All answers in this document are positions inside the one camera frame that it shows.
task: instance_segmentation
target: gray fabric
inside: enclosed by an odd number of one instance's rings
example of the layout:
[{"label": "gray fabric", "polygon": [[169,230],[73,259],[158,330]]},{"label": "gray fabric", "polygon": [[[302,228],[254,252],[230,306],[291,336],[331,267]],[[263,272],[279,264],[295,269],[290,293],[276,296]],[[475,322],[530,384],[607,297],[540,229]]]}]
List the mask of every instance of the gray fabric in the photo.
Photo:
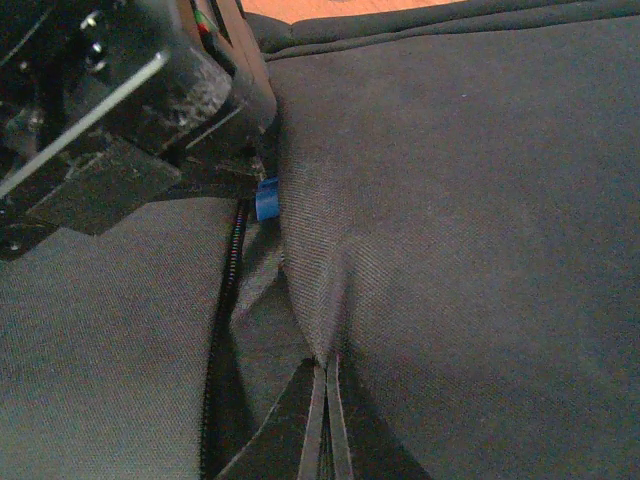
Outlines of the gray fabric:
[{"label": "gray fabric", "polygon": [[312,350],[434,478],[635,478],[640,19],[270,64]]},{"label": "gray fabric", "polygon": [[[197,478],[234,205],[149,204],[101,237],[60,230],[0,266],[0,478]],[[273,231],[249,228],[233,328],[258,422],[308,354],[283,287],[270,287]]]},{"label": "gray fabric", "polygon": [[585,22],[608,18],[619,18],[640,14],[640,2],[637,0],[599,0],[591,2],[572,2],[559,5],[548,5],[540,8],[527,8],[515,11],[500,11],[477,17],[447,19],[437,23],[429,23],[425,26],[400,29],[394,33],[384,31],[375,35],[358,38],[354,34],[341,32],[344,38],[336,39],[328,43],[304,43],[300,41],[296,45],[282,46],[279,51],[266,55],[269,61],[283,58],[299,57],[327,52],[339,52],[366,45],[375,45],[400,38],[417,37],[421,35],[463,34],[475,32],[492,32],[500,30],[522,30],[526,28],[548,27],[564,23]]},{"label": "gray fabric", "polygon": [[231,331],[249,409],[261,424],[298,365],[311,356],[284,280],[270,286],[260,301],[235,319]]},{"label": "gray fabric", "polygon": [[303,20],[293,25],[248,14],[247,22],[260,50],[274,54],[291,47],[311,45],[324,50],[329,47],[320,45],[354,38],[365,41],[368,37],[372,42],[375,37],[389,33],[425,27],[433,27],[427,28],[425,33],[462,33],[532,28],[605,16],[602,13],[594,16],[594,11],[605,11],[607,18],[624,16],[628,15],[625,10],[637,8],[636,4],[635,0],[467,0],[386,13]]}]

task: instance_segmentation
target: black zipper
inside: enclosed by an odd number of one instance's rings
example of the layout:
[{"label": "black zipper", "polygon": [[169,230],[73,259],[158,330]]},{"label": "black zipper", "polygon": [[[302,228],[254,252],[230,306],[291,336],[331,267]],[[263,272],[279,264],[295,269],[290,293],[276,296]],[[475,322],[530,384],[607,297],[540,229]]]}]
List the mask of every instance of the black zipper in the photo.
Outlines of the black zipper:
[{"label": "black zipper", "polygon": [[235,221],[231,230],[231,238],[227,251],[227,262],[224,267],[222,284],[218,295],[218,306],[212,320],[209,358],[207,361],[207,377],[204,399],[202,402],[202,429],[200,434],[200,478],[213,480],[224,468],[217,454],[221,444],[220,434],[214,426],[212,417],[213,395],[212,385],[215,375],[217,352],[220,339],[228,332],[231,314],[238,298],[240,274],[242,267],[242,245],[247,230],[247,219],[251,209],[250,200],[239,200]]}]

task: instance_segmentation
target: wooden surface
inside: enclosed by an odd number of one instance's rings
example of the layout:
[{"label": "wooden surface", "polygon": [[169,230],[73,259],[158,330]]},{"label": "wooden surface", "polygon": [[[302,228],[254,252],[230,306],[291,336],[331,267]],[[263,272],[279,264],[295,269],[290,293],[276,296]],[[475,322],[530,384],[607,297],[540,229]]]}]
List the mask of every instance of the wooden surface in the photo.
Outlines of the wooden surface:
[{"label": "wooden surface", "polygon": [[242,0],[242,5],[247,12],[294,23],[309,18],[390,12],[454,1],[458,0]]}]

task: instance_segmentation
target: woven fabric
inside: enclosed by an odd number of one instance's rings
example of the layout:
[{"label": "woven fabric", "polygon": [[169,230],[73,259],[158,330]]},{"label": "woven fabric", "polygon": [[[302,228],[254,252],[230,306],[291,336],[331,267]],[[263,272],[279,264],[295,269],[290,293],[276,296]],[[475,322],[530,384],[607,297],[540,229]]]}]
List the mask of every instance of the woven fabric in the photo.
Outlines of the woven fabric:
[{"label": "woven fabric", "polygon": [[297,318],[434,478],[637,476],[638,32],[270,64]]},{"label": "woven fabric", "polygon": [[[0,266],[0,478],[198,477],[234,205],[149,204],[100,237],[60,230]],[[308,356],[274,285],[274,230],[249,228],[232,327],[254,428]]]},{"label": "woven fabric", "polygon": [[267,58],[276,59],[383,43],[389,36],[397,37],[398,32],[403,32],[404,37],[415,37],[520,30],[623,17],[638,14],[638,8],[635,0],[466,0],[410,10],[303,20],[293,25],[247,14],[247,22]]}]

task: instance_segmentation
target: blue plastic tab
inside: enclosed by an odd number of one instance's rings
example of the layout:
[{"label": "blue plastic tab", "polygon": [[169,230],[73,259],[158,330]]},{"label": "blue plastic tab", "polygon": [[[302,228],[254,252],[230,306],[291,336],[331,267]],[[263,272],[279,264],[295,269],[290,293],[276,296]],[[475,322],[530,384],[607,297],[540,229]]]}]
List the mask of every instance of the blue plastic tab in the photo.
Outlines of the blue plastic tab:
[{"label": "blue plastic tab", "polygon": [[258,191],[256,192],[256,214],[259,222],[280,215],[278,177],[270,178],[258,185]]}]

